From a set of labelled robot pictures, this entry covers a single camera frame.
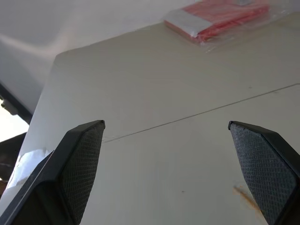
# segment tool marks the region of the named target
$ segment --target dark object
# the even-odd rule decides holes
[[[12,115],[18,114],[26,123],[30,124],[32,114],[1,83],[0,99],[3,99],[3,108]]]
[[[269,225],[300,223],[300,156],[276,132],[231,121],[245,181]]]
[[[0,217],[1,225],[78,225],[96,176],[104,121],[68,131]]]
[[[0,142],[0,177],[2,180],[9,180],[25,136],[26,133]]]

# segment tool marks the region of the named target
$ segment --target white table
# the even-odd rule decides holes
[[[162,24],[62,53],[20,154],[105,120],[82,224],[254,224],[232,195],[243,178],[226,126],[265,126],[299,146],[299,21],[290,15],[209,54]],[[6,190],[0,213],[17,190]]]

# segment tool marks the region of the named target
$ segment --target white wall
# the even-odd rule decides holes
[[[1,1],[0,82],[34,112],[58,53],[157,23],[194,1]]]

